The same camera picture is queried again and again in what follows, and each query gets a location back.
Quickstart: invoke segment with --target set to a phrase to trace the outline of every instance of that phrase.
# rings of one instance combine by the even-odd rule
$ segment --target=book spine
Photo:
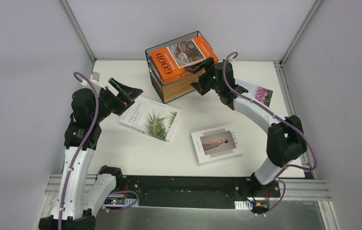
[[[138,128],[135,128],[133,126],[130,126],[130,125],[127,125],[127,124],[124,124],[124,123],[120,123],[121,125],[123,125],[124,127],[128,127],[128,128],[131,128],[133,130],[136,130],[137,132],[139,133],[143,133],[143,134],[146,134],[145,131],[141,130],[141,129],[138,129]]]

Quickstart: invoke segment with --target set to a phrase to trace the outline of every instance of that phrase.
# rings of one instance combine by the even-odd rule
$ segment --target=book
[[[184,70],[186,66],[196,64],[209,57],[213,57],[215,63],[219,61],[202,36],[152,51],[151,57],[154,63],[153,69],[159,72],[163,84],[169,84],[192,75]]]
[[[169,142],[180,116],[180,109],[138,97],[135,103],[120,116],[119,123]]]
[[[199,164],[241,155],[234,130],[226,125],[191,133]]]
[[[255,98],[257,101],[263,103],[267,107],[270,106],[272,90],[238,79],[236,79],[235,82],[236,84],[248,90],[248,92],[243,93],[243,95]]]

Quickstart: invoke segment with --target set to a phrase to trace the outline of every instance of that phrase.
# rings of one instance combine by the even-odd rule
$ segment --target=green plant
[[[148,113],[144,121],[144,129],[153,137],[165,140],[168,130],[165,125],[167,117],[162,117],[163,113],[156,110]]]
[[[169,116],[169,128],[171,128],[172,123],[174,122],[175,117],[177,116],[177,112],[171,111]]]

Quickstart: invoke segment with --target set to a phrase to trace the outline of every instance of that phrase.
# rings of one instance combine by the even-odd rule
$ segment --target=tabletop
[[[272,62],[235,61],[236,79],[273,90],[270,108],[287,115],[283,94]],[[151,85],[146,61],[96,61],[94,72],[100,73],[102,85],[115,78],[124,85],[143,89],[142,96],[161,102]],[[119,117],[110,115],[101,122],[102,133],[88,174],[101,166],[119,167],[124,175],[150,176],[250,176],[267,158],[267,135],[253,121],[223,105],[214,91],[201,96],[191,92],[172,102],[182,110],[170,143],[119,125]],[[191,132],[205,127],[235,124],[236,137],[243,154],[198,165]],[[293,164],[301,165],[300,159]],[[303,178],[304,172],[290,168],[281,177]]]

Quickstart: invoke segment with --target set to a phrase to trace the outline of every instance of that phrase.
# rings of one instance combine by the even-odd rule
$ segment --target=gray wall
[[[280,60],[314,0],[69,0],[98,58],[144,50],[201,31],[220,58]]]
[[[0,0],[0,229],[33,229],[87,59],[58,1]]]
[[[342,229],[362,229],[362,1],[327,0],[285,73]]]

